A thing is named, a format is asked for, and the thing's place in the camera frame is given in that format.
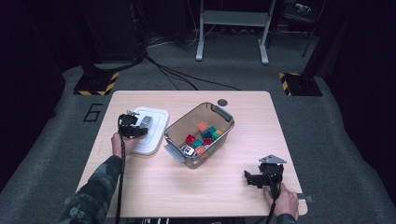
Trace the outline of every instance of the table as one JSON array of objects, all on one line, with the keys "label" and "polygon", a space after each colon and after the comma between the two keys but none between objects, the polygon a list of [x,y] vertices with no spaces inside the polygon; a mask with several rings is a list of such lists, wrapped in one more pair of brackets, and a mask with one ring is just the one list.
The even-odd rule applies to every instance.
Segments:
[{"label": "table", "polygon": [[[259,159],[269,154],[287,161],[283,179],[290,190],[301,193],[289,150],[271,96],[266,91],[116,91],[97,134],[78,188],[111,155],[110,137],[117,131],[117,119],[127,109],[139,106],[165,109],[167,126],[198,104],[216,104],[233,115],[235,125],[224,145],[196,170],[176,161],[163,147],[149,156],[127,157],[122,193],[122,217],[255,217],[269,214],[262,189],[248,185],[244,170],[260,173]],[[116,190],[108,212],[117,210]],[[300,215],[307,212],[300,200]]]},{"label": "table", "polygon": [[240,11],[216,11],[205,10],[204,0],[201,0],[199,42],[195,59],[201,61],[204,55],[204,24],[221,24],[221,25],[246,25],[264,27],[262,39],[259,39],[259,49],[262,56],[262,63],[269,63],[267,51],[265,48],[265,39],[268,35],[273,11],[276,0],[271,0],[271,6],[268,12],[240,12]]}]

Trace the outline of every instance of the black cord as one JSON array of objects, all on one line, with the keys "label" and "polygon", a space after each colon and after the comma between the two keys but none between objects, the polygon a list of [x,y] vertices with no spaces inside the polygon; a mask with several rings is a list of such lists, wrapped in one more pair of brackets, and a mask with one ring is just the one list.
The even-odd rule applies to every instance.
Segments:
[{"label": "black cord", "polygon": [[172,85],[178,90],[180,91],[180,89],[177,87],[177,85],[175,84],[175,82],[172,81],[172,79],[165,74],[165,72],[160,68],[160,71],[166,76],[166,78],[168,78],[168,80],[172,83]]},{"label": "black cord", "polygon": [[123,184],[123,175],[125,170],[125,143],[123,141],[121,132],[120,132],[120,120],[121,116],[119,116],[118,127],[119,127],[119,135],[121,140],[121,159],[122,159],[122,166],[120,172],[120,183],[119,183],[119,197],[117,201],[117,215],[116,215],[116,224],[120,223],[120,210],[121,210],[121,197],[122,197],[122,184]]},{"label": "black cord", "polygon": [[159,64],[159,63],[156,63],[151,57],[149,57],[149,55],[148,55],[147,53],[145,53],[145,58],[146,58],[149,62],[155,64],[155,65],[161,70],[161,72],[162,72],[164,75],[169,76],[169,75],[165,74],[164,71],[166,71],[167,73],[171,74],[172,76],[178,77],[178,78],[180,78],[181,80],[183,80],[183,81],[189,83],[196,91],[198,91],[198,88],[197,88],[196,86],[194,86],[190,81],[188,81],[188,80],[187,80],[186,78],[184,78],[183,76],[185,76],[185,77],[190,77],[190,78],[193,78],[193,79],[196,79],[196,80],[199,80],[199,81],[203,81],[203,82],[215,84],[215,85],[220,85],[220,86],[223,86],[223,87],[228,87],[228,88],[234,89],[234,90],[236,90],[236,91],[241,91],[240,89],[238,89],[238,88],[236,88],[236,87],[233,87],[233,86],[221,84],[221,83],[218,83],[218,82],[215,82],[215,81],[210,81],[210,80],[206,80],[206,79],[202,79],[202,78],[198,78],[198,77],[193,77],[193,76],[190,76],[190,75],[187,75],[187,74],[178,72],[178,71],[176,71],[176,70],[174,70],[174,69],[171,69],[171,68],[169,68],[169,67],[166,67],[166,66],[164,66],[164,65],[161,65],[161,64]]},{"label": "black cord", "polygon": [[[265,168],[263,168],[263,169],[264,169],[265,173],[267,174],[267,176],[268,176],[268,178],[269,178],[269,180],[270,180],[271,196],[272,196],[272,198],[273,198],[273,202],[272,202],[272,204],[271,204],[270,213],[268,214],[268,217],[267,217],[267,219],[265,220],[265,224],[269,224],[269,223],[271,222],[272,216],[274,215],[274,211],[275,211],[275,207],[276,207],[276,199],[277,199],[278,196],[276,197],[275,191],[274,191],[274,189],[276,188],[276,185],[274,185],[274,182],[273,182],[271,176],[268,174],[268,171],[267,171]],[[257,220],[254,224],[259,224],[260,222],[262,222],[263,219],[264,219],[264,217],[261,217],[261,218],[260,218],[259,220]]]}]

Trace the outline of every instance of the colored block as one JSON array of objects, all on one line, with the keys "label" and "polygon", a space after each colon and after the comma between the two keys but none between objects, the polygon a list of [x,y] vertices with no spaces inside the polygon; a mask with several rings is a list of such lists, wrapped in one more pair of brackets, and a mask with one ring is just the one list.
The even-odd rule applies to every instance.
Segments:
[{"label": "colored block", "polygon": [[200,146],[200,147],[198,147],[198,148],[195,149],[195,152],[196,152],[198,155],[201,154],[201,153],[203,153],[204,151],[205,151],[205,148],[202,147],[202,146]]},{"label": "colored block", "polygon": [[192,142],[192,145],[194,147],[200,147],[203,143],[204,143],[204,141],[202,141],[201,139],[195,138],[195,140]]},{"label": "colored block", "polygon": [[212,137],[212,133],[210,133],[209,130],[202,132],[201,135],[203,138],[211,138]]},{"label": "colored block", "polygon": [[210,128],[208,128],[207,129],[209,132],[210,132],[210,134],[213,134],[213,133],[215,133],[216,132],[216,128],[215,127],[210,127]]},{"label": "colored block", "polygon": [[189,135],[186,137],[186,143],[189,144],[189,145],[192,145],[192,143],[194,142],[194,140],[195,140],[195,136],[194,136],[194,135],[189,134]]},{"label": "colored block", "polygon": [[198,130],[200,133],[204,132],[206,129],[207,129],[207,125],[204,122],[202,122],[198,125]]},{"label": "colored block", "polygon": [[213,133],[213,135],[212,135],[212,141],[215,141],[216,139],[218,139],[218,138],[220,138],[220,137],[221,137],[221,134]]},{"label": "colored block", "polygon": [[211,138],[204,138],[204,146],[212,144],[212,139]]}]

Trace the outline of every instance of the dark background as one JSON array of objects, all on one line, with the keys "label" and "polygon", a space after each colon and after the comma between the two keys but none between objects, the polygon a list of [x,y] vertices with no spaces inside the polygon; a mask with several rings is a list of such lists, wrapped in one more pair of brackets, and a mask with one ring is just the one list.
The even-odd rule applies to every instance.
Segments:
[{"label": "dark background", "polygon": [[[141,6],[146,16],[144,22],[131,20],[134,10],[128,6],[133,1],[95,2],[6,0],[0,3],[1,189],[47,120],[56,116],[53,108],[64,89],[64,71],[84,62],[128,62],[141,57],[139,45],[144,45],[151,32],[183,39],[191,29],[185,0],[166,1],[166,4],[160,0],[145,1],[149,3]],[[206,4],[208,8],[219,7],[220,1],[210,2]],[[199,1],[190,0],[190,3],[197,21]],[[111,7],[108,4],[117,9],[109,18],[118,21],[95,23],[95,18],[105,18],[106,9]],[[232,0],[224,1],[223,8],[254,11],[261,6],[265,7],[261,1],[241,4]],[[320,40],[326,43],[320,44],[319,40],[310,59],[318,63],[310,66],[312,71],[318,71],[326,60],[335,59],[324,78],[339,104],[346,131],[363,158],[377,170],[395,203],[396,194],[392,191],[395,186],[392,171],[396,170],[396,147],[392,141],[396,139],[394,8],[396,3],[388,0],[357,4],[351,0],[331,1],[320,29]],[[343,24],[346,25],[343,41],[338,53],[334,53],[329,46]],[[118,39],[110,34],[118,34]]]}]

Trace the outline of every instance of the plastic bin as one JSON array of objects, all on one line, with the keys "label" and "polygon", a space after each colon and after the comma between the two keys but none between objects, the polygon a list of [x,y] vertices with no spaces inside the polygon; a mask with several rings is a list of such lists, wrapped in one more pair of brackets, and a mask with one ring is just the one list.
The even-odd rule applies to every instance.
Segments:
[{"label": "plastic bin", "polygon": [[[212,140],[205,150],[194,155],[184,152],[185,147],[193,147],[186,142],[187,136],[204,140],[199,130],[199,125],[205,123],[208,127],[215,127],[222,134]],[[228,132],[233,128],[233,116],[218,105],[202,103],[196,106],[181,119],[169,126],[164,133],[166,142],[165,149],[179,162],[184,163],[190,169],[196,169],[209,159],[225,142]]]}]

